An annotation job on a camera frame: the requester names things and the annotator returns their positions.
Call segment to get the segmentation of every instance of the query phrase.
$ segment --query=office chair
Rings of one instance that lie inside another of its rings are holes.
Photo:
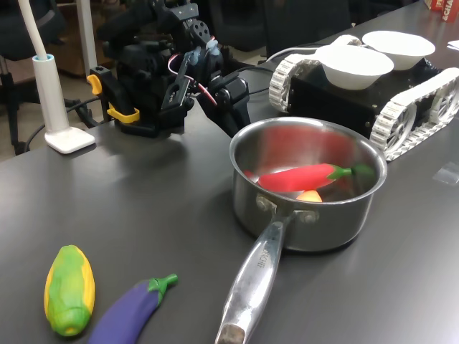
[[[30,0],[38,30],[44,44],[57,40],[57,35],[65,28],[64,17],[59,12],[55,0]],[[22,19],[17,0],[2,0],[0,4],[0,102],[6,104],[9,121],[11,144],[16,155],[22,154],[25,142],[19,141],[17,112],[22,102],[39,104],[35,81],[15,85],[13,76],[8,71],[5,59],[19,61],[35,55],[32,41]],[[79,100],[65,100],[65,106],[71,107]],[[83,120],[88,114],[82,108],[78,115]]]
[[[349,0],[352,22],[361,24],[416,0]]]
[[[209,29],[223,45],[243,52],[263,47],[265,27],[262,0],[193,0],[199,18],[211,23]]]
[[[263,0],[268,56],[351,27],[344,0]]]

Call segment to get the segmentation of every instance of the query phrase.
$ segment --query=saucepan handle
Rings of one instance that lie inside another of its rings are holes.
[[[268,301],[289,217],[273,216],[241,266],[223,309],[215,344],[245,344]]]

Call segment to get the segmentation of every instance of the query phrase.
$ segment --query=yellow corn cob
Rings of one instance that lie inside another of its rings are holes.
[[[44,313],[52,329],[77,335],[93,313],[95,284],[86,256],[74,245],[59,250],[44,286]]]

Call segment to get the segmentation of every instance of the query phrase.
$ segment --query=red wire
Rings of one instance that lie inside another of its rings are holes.
[[[179,54],[174,54],[171,56],[171,58],[169,59],[169,61],[167,62],[167,69],[172,73],[172,74],[175,74],[177,75],[178,73],[173,71],[172,68],[171,68],[171,63],[172,61],[175,60],[175,58],[179,56]],[[188,75],[185,75],[185,77],[187,77],[188,79],[190,79],[191,81],[194,81],[194,79]],[[214,99],[214,97],[212,97],[212,95],[209,93],[209,91],[207,90],[207,88],[205,88],[202,84],[200,84],[199,82],[197,83],[198,84],[198,87],[199,89],[210,99],[210,101],[214,104],[214,105],[217,105],[217,101]]]

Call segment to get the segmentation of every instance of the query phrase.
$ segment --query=white bowl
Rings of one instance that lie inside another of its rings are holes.
[[[354,45],[328,45],[316,54],[328,81],[345,90],[364,90],[394,68],[386,55]]]
[[[395,70],[413,68],[423,57],[435,51],[435,45],[426,38],[395,31],[370,32],[362,42],[385,53],[394,62]]]

